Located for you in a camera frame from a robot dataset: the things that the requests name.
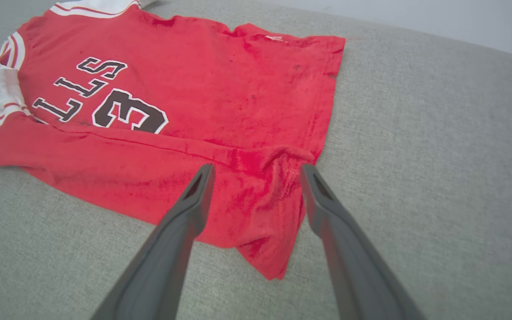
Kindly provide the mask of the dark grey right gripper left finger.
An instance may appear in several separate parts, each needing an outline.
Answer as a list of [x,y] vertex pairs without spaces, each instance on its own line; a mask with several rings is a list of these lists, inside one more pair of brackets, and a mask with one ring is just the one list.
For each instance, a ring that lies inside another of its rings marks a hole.
[[201,166],[102,301],[94,320],[174,320],[193,241],[205,229],[215,167]]

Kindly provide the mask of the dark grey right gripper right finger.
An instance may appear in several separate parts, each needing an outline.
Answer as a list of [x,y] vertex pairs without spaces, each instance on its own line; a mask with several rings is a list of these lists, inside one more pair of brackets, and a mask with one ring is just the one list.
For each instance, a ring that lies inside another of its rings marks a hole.
[[300,168],[305,212],[323,242],[342,320],[423,320],[424,315],[315,166]]

